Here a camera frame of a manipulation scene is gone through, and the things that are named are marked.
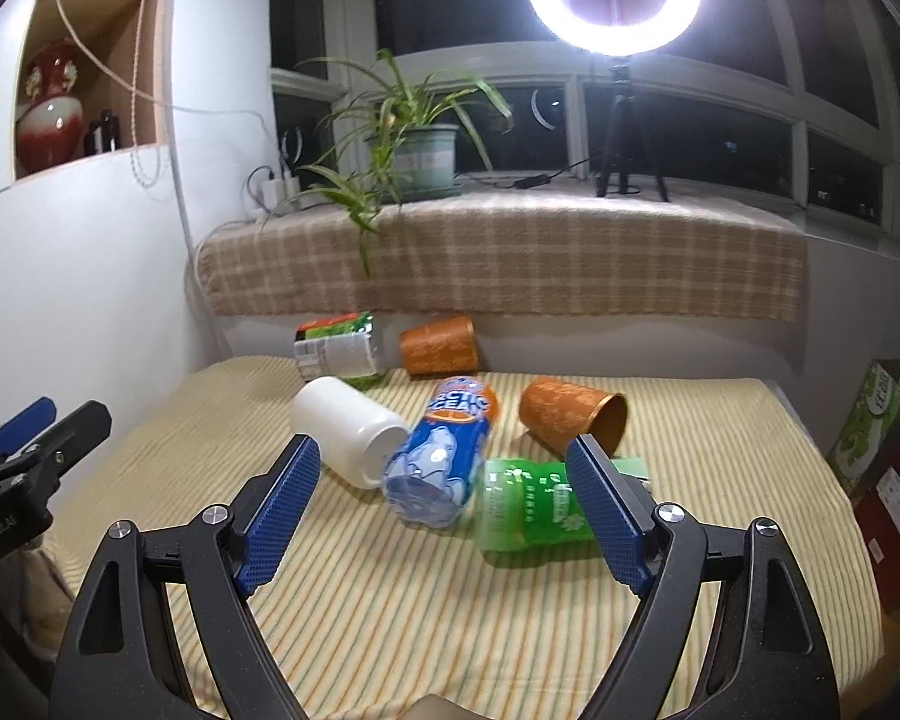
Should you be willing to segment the red cardboard box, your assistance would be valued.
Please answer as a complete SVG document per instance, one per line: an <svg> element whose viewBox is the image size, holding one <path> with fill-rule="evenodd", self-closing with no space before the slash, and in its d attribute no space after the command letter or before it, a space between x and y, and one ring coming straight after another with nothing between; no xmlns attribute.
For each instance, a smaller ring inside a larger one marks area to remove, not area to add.
<svg viewBox="0 0 900 720"><path fill-rule="evenodd" d="M854 505L854 514L870 556L881 606L900 610L900 454L889 462Z"/></svg>

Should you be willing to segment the striped yellow table cloth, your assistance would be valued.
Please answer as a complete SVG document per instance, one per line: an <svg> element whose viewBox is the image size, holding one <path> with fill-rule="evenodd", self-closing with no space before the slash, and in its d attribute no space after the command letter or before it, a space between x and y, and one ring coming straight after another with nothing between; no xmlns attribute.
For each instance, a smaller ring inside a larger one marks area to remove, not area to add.
<svg viewBox="0 0 900 720"><path fill-rule="evenodd" d="M110 523L175 527L232 499L292 433L286 358L196 372L109 445L58 505L48 553L77 585ZM837 686L883 656L880 600L852 507L800 424L756 379L619 379L621 450L658 499L702 522L779 523L813 595ZM377 493L325 476L276 578L251 600L272 655L315 718L393 718L425 695L494 718L574 718L634 611L592 543L485 556L458 522L413 527Z"/></svg>

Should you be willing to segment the green cardboard box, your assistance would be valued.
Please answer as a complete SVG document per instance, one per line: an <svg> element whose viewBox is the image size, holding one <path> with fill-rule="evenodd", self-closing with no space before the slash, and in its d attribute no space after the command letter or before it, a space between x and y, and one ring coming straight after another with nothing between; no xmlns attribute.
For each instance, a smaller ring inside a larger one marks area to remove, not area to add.
<svg viewBox="0 0 900 720"><path fill-rule="evenodd" d="M850 499L877 481L900 450L900 358L877 359L866 371L827 461Z"/></svg>

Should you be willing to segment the orange cup near bottles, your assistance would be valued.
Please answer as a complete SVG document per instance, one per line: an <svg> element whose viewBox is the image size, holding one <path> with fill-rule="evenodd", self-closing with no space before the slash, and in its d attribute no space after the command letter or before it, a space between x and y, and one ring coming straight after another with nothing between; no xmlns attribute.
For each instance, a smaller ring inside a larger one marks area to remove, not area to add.
<svg viewBox="0 0 900 720"><path fill-rule="evenodd" d="M614 455L628 427L629 403L616 392L537 377L521 394L518 417L559 458L578 436L592 436L606 455Z"/></svg>

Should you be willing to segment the white power adapter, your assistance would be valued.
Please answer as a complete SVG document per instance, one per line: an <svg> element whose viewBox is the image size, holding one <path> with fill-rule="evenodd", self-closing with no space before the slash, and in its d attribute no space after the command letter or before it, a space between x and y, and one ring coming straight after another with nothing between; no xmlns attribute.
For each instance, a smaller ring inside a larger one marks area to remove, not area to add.
<svg viewBox="0 0 900 720"><path fill-rule="evenodd" d="M278 177L271 174L260 188L261 205L271 215L284 216L299 210L301 184L290 174Z"/></svg>

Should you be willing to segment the plaid beige windowsill cloth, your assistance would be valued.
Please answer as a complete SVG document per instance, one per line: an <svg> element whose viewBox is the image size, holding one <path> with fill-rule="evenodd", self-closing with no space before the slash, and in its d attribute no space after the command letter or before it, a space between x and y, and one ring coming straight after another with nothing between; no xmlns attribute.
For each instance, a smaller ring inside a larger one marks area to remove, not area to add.
<svg viewBox="0 0 900 720"><path fill-rule="evenodd" d="M722 197L482 192L408 203L361 232L322 208L213 232L196 276L219 316L802 315L795 224Z"/></svg>

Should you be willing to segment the orange cup by wall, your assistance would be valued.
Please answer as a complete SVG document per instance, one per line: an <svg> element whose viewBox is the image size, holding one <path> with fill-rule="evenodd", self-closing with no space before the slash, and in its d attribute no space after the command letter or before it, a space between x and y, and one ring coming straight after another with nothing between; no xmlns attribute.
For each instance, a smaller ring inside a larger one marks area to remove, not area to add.
<svg viewBox="0 0 900 720"><path fill-rule="evenodd" d="M400 335L400 356L403 369L414 377L476 372L479 355L473 321L456 316L409 328Z"/></svg>

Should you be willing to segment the dark small bottles on shelf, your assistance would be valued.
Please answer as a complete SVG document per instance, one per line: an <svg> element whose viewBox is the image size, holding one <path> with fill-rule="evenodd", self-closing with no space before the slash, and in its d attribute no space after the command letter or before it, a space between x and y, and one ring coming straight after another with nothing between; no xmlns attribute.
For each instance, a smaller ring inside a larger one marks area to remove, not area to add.
<svg viewBox="0 0 900 720"><path fill-rule="evenodd" d="M92 121L87 128L82 148L86 156L113 153L123 148L119 117L111 109L103 109L98 119Z"/></svg>

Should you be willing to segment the black tripod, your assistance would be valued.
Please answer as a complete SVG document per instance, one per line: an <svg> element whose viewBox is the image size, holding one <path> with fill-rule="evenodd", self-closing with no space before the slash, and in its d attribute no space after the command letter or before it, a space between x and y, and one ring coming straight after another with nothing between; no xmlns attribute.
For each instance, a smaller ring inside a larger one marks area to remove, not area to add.
<svg viewBox="0 0 900 720"><path fill-rule="evenodd" d="M626 59L611 60L611 102L608 110L605 143L601 150L600 172L596 174L595 192L604 199L610 192L611 176L617 174L617 195L631 193L631 161L644 154L656 192L662 202L670 201L660 160L656 156L650 128L640 119L637 94L632 86L631 67Z"/></svg>

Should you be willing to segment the white plastic cup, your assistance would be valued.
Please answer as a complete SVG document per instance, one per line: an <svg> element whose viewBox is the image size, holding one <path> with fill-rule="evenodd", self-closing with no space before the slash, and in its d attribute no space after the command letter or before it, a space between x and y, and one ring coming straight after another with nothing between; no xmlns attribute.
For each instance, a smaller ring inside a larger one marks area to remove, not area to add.
<svg viewBox="0 0 900 720"><path fill-rule="evenodd" d="M289 406L290 426L312 437L322 462L352 488L379 489L408 440L408 422L336 377L306 383Z"/></svg>

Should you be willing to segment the red white ceramic vase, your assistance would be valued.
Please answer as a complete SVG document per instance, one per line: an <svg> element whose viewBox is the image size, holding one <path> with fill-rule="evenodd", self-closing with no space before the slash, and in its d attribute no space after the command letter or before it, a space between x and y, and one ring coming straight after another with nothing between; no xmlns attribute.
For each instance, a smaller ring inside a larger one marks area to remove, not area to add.
<svg viewBox="0 0 900 720"><path fill-rule="evenodd" d="M84 109L74 94L77 78L77 47L71 39L45 44L25 66L14 145L27 176L74 158L84 128Z"/></svg>

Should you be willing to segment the spider plant in pot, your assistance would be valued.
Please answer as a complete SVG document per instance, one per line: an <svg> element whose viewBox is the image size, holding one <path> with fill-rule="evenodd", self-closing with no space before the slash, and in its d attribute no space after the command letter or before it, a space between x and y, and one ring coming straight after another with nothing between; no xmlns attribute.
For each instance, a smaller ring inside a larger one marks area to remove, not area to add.
<svg viewBox="0 0 900 720"><path fill-rule="evenodd" d="M390 50L380 49L368 64L333 55L322 55L318 62L368 81L367 88L325 117L331 125L346 122L351 130L301 171L315 179L305 192L339 206L356 226L362 270L370 275L368 249L370 239L382 232L382 211L452 195L458 137L471 143L484 169L491 169L471 110L494 112L505 130L514 126L514 111L497 86L471 71L439 68L413 82Z"/></svg>

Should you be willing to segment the green tea bottle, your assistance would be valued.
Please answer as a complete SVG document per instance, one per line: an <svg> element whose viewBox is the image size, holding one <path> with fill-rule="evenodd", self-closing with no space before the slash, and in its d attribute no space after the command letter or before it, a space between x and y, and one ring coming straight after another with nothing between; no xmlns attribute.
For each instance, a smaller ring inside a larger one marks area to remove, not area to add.
<svg viewBox="0 0 900 720"><path fill-rule="evenodd" d="M564 461L484 460L476 472L475 541L485 553L593 541Z"/></svg>

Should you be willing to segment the blue arctic ocean bottle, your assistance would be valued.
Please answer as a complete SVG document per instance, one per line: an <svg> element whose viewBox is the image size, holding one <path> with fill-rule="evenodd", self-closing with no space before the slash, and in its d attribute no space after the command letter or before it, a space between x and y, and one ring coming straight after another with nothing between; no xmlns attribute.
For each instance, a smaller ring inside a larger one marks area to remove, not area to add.
<svg viewBox="0 0 900 720"><path fill-rule="evenodd" d="M497 410L493 389L471 376L437 383L411 436L385 466L382 491L404 522L447 528L473 492Z"/></svg>

